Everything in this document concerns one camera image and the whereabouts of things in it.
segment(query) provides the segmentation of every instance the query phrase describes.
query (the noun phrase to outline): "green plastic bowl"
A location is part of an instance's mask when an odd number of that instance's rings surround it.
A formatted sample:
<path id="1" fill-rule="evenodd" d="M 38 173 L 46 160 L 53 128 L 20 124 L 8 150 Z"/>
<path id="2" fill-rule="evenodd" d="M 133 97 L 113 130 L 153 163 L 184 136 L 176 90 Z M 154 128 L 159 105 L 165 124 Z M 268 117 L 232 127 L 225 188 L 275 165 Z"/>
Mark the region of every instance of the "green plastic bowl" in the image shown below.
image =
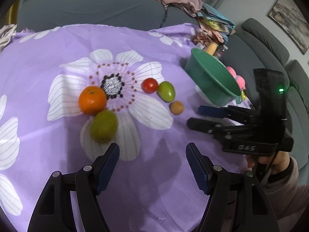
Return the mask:
<path id="1" fill-rule="evenodd" d="M 193 48 L 184 70 L 214 105 L 225 106 L 234 99 L 241 103 L 241 91 L 236 80 L 208 53 Z"/>

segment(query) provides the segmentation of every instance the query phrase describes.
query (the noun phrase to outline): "purple tablecloth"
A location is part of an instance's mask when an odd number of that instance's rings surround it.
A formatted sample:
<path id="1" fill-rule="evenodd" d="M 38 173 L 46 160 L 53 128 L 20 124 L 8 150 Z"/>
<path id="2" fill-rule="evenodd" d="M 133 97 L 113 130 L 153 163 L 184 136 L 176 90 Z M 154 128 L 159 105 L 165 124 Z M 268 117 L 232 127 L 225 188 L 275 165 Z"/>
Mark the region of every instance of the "purple tablecloth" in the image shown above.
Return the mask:
<path id="1" fill-rule="evenodd" d="M 78 96 L 88 85 L 106 86 L 117 94 L 108 107 L 119 119 L 114 141 L 120 160 L 98 197 L 111 231 L 187 232 L 199 223 L 208 197 L 194 180 L 186 144 L 194 142 L 214 164 L 233 172 L 245 162 L 243 156 L 222 152 L 212 136 L 186 127 L 205 104 L 180 65 L 194 47 L 188 39 L 196 30 L 191 24 L 152 32 L 72 25 L 26 35 L 4 49 L 0 204 L 18 232 L 27 231 L 53 171 L 76 172 L 109 146 L 91 140 L 92 119 L 78 107 Z M 171 82 L 184 113 L 174 116 L 156 94 L 143 93 L 140 85 L 147 77 Z M 84 231 L 72 196 L 78 231 Z"/>

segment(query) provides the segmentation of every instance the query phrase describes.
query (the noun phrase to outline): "blue gripper pad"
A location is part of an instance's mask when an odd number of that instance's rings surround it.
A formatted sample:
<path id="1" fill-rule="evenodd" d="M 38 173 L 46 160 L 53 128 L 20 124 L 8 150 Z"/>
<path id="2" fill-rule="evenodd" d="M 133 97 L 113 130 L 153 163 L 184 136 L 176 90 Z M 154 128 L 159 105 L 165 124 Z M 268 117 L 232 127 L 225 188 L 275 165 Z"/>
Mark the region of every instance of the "blue gripper pad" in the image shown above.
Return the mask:
<path id="1" fill-rule="evenodd" d="M 202 165 L 200 164 L 200 160 L 198 159 L 197 155 L 195 154 L 190 145 L 186 146 L 186 157 L 191 167 L 198 188 L 202 190 L 204 194 L 208 194 L 210 189 L 207 184 L 208 181 L 207 174 L 203 169 Z"/>
<path id="2" fill-rule="evenodd" d="M 224 110 L 224 108 L 216 108 L 205 105 L 201 105 L 198 108 L 198 114 L 214 118 L 228 118 L 228 113 Z"/>
<path id="3" fill-rule="evenodd" d="M 98 185 L 96 187 L 98 195 L 101 194 L 101 192 L 107 188 L 109 180 L 111 179 L 111 176 L 118 162 L 119 155 L 120 155 L 120 149 L 119 146 L 116 145 L 112 150 L 112 152 L 110 153 L 109 157 L 107 158 L 106 162 L 104 163 L 98 175 Z"/>

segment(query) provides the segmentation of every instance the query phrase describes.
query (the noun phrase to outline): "flower print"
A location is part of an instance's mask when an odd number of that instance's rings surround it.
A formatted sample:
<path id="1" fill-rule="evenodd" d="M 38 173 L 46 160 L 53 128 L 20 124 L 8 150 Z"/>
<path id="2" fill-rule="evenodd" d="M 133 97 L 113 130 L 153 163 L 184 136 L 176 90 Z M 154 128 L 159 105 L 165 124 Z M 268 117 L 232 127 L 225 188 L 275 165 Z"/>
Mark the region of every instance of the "flower print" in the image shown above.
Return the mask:
<path id="1" fill-rule="evenodd" d="M 0 98 L 0 120 L 5 111 L 7 96 Z M 18 118 L 8 120 L 0 127 L 0 171 L 10 168 L 16 161 L 20 140 L 17 136 Z M 8 213 L 19 216 L 23 209 L 21 200 L 10 180 L 0 173 L 0 206 Z"/>
<path id="2" fill-rule="evenodd" d="M 60 28 L 61 28 L 61 27 L 56 27 L 56 28 L 51 29 L 51 30 L 46 30 L 46 31 L 42 31 L 42 32 L 32 33 L 32 34 L 30 34 L 30 35 L 28 35 L 28 36 L 23 37 L 23 38 L 19 41 L 19 43 L 23 43 L 23 42 L 25 42 L 25 41 L 27 41 L 27 40 L 33 38 L 33 37 L 34 37 L 34 39 L 40 39 L 40 38 L 42 38 L 43 36 L 46 36 L 49 32 L 55 32 L 55 31 L 59 30 Z"/>
<path id="3" fill-rule="evenodd" d="M 148 33 L 151 36 L 160 37 L 160 41 L 164 44 L 172 45 L 175 42 L 176 44 L 178 44 L 179 47 L 182 47 L 182 42 L 180 41 L 179 38 L 169 37 L 169 36 L 163 35 L 161 33 L 157 33 L 157 32 L 148 32 Z"/>
<path id="4" fill-rule="evenodd" d="M 123 52 L 113 57 L 107 49 L 98 49 L 72 63 L 62 64 L 61 68 L 78 75 L 60 74 L 50 87 L 47 114 L 48 121 L 61 117 L 81 115 L 78 97 L 87 86 L 98 86 L 107 95 L 107 108 L 118 117 L 118 131 L 113 140 L 120 147 L 120 159 L 133 160 L 140 153 L 139 133 L 133 122 L 155 130 L 169 129 L 173 118 L 169 110 L 157 99 L 142 93 L 141 83 L 146 78 L 154 78 L 161 83 L 162 66 L 158 62 L 148 62 L 132 70 L 132 65 L 143 61 L 136 51 Z M 91 138 L 90 117 L 80 133 L 81 146 L 91 160 L 104 154 L 108 144 L 99 144 Z"/>

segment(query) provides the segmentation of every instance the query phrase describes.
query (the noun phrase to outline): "orange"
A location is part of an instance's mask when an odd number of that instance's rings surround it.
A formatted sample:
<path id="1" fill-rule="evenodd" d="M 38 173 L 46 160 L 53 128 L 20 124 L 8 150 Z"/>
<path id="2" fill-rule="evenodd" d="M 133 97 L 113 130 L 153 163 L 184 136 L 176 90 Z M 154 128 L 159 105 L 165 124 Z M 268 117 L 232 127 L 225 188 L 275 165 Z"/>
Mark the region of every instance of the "orange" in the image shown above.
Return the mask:
<path id="1" fill-rule="evenodd" d="M 97 115 L 106 107 L 106 94 L 97 86 L 88 86 L 80 94 L 78 104 L 87 115 Z"/>

